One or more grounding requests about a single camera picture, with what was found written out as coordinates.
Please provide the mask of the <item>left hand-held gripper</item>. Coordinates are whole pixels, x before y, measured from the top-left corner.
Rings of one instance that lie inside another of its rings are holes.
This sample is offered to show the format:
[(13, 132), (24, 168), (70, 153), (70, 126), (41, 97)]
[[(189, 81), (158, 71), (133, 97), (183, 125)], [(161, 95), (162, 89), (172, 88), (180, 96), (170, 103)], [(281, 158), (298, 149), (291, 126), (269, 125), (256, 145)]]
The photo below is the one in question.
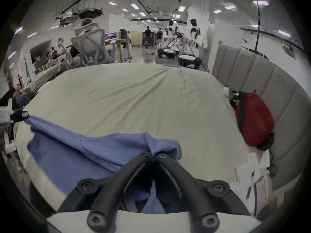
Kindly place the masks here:
[(28, 118), (28, 111), (13, 111), (12, 99), (8, 100), (7, 106), (0, 107), (1, 149), (5, 154), (17, 150), (14, 141), (14, 123), (22, 122)]

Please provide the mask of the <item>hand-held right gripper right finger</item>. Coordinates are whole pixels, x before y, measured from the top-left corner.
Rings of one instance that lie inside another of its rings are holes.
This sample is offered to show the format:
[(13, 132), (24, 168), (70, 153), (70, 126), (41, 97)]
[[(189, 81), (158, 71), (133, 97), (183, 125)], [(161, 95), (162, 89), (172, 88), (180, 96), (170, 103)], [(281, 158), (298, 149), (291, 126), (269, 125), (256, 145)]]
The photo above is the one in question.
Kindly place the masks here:
[(250, 216), (246, 206), (222, 180), (204, 181), (193, 178), (180, 164), (164, 153), (155, 156), (155, 163), (169, 175), (181, 190), (195, 231), (217, 231), (217, 212)]

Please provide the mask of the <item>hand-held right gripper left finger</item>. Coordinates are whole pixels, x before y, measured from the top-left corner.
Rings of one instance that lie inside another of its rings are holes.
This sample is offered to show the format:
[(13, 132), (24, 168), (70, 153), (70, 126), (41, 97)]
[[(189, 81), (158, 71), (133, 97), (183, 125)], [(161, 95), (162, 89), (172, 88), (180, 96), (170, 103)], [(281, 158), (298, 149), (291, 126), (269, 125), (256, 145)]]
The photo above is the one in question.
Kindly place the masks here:
[(115, 231), (115, 218), (122, 196), (151, 161), (152, 154), (142, 152), (119, 169), (114, 176), (98, 180), (80, 180), (57, 213), (89, 209), (86, 222), (92, 231)]

